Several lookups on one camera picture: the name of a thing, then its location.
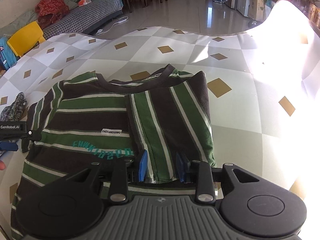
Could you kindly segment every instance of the striped t-shirt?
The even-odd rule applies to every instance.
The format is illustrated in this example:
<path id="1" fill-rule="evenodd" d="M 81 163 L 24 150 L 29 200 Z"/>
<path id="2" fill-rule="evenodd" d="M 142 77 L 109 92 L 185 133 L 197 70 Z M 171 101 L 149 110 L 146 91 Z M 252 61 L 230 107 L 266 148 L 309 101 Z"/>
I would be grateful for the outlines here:
<path id="1" fill-rule="evenodd" d="M 60 81 L 28 111 L 28 129 L 41 131 L 30 145 L 15 195 L 12 235 L 23 235 L 15 217 L 21 198 L 92 162 L 148 152 L 145 182 L 130 183 L 134 194 L 194 194 L 183 188 L 175 167 L 176 153 L 214 165 L 205 74 L 178 71 L 171 65 L 143 80 L 107 82 L 84 73 Z M 101 197 L 108 195 L 104 182 Z"/>

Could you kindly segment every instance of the gray ribbed plate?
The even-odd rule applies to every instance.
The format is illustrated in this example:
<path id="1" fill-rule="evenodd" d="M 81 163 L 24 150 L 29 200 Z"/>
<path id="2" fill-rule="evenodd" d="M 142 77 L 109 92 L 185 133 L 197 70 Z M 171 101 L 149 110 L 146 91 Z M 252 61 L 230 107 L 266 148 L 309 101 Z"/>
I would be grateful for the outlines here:
<path id="1" fill-rule="evenodd" d="M 35 240 L 26 236 L 25 240 Z M 95 228 L 73 240 L 256 240 L 227 226 L 212 206 L 189 196 L 135 196 L 113 206 Z M 298 236 L 282 240 L 301 240 Z"/>

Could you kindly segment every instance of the white power cord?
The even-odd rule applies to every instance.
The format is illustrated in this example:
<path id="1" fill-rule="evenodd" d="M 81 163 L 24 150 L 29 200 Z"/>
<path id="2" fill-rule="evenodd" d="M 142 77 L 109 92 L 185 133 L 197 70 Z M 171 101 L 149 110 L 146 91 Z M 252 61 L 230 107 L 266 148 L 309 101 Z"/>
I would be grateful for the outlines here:
<path id="1" fill-rule="evenodd" d="M 115 25 L 118 24 L 118 23 L 123 23 L 123 22 L 125 22 L 127 19 L 128 19 L 128 16 L 124 16 L 124 17 L 122 17 L 122 18 L 119 18 L 118 20 L 120 20 L 120 21 L 114 23 L 109 30 L 103 32 L 102 29 L 99 29 L 99 30 L 97 31 L 96 35 L 101 35 L 101 34 L 103 34 L 103 33 L 106 33 L 106 32 L 108 32 L 108 31 L 110 31 L 113 26 L 115 26 Z"/>

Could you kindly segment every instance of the black neckline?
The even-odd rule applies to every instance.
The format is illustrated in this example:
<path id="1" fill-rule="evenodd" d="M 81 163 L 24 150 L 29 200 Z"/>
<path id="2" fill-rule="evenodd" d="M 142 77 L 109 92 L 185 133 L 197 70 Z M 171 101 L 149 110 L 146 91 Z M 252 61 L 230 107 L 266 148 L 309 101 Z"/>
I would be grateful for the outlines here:
<path id="1" fill-rule="evenodd" d="M 170 76 L 170 74 L 173 72 L 174 69 L 175 68 L 172 65 L 168 64 L 158 77 L 152 78 L 150 81 L 143 83 L 142 85 L 139 85 L 136 87 L 123 87 L 122 85 L 112 84 L 112 83 L 106 81 L 104 79 L 104 77 L 102 76 L 102 74 L 99 74 L 99 73 L 96 73 L 96 76 L 98 78 L 98 83 L 102 88 L 104 88 L 110 92 L 113 92 L 113 93 L 131 94 L 131 93 L 140 93 L 140 92 L 144 92 L 144 91 L 156 88 L 160 83 L 165 81 Z M 158 71 L 156 71 L 155 73 L 152 73 L 149 77 L 151 77 L 157 73 L 158 73 Z M 123 83 L 128 84 L 128 83 L 138 82 L 138 81 L 141 81 L 144 79 L 133 80 L 133 81 L 123 82 Z"/>

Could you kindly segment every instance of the cardboard box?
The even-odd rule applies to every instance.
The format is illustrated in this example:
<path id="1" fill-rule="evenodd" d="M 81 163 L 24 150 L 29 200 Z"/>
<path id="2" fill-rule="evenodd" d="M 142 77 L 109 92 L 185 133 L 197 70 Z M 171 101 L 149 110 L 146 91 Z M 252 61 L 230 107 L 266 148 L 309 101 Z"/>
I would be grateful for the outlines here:
<path id="1" fill-rule="evenodd" d="M 250 0 L 248 16 L 254 20 L 263 22 L 263 15 L 264 15 L 264 1 Z"/>

